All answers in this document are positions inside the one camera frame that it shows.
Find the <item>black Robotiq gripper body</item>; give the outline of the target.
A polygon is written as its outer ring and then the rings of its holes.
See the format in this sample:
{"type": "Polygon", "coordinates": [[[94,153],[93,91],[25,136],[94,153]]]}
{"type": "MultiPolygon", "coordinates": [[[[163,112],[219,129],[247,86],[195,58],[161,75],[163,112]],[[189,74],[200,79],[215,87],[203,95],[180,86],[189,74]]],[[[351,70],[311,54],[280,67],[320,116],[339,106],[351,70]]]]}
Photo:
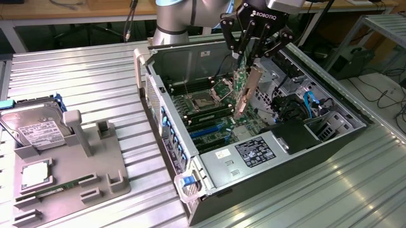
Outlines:
{"type": "Polygon", "coordinates": [[[236,9],[236,19],[241,31],[248,30],[251,21],[255,22],[255,28],[261,31],[261,27],[268,25],[271,32],[276,32],[285,26],[288,14],[269,9],[264,0],[243,0],[236,9]]]}

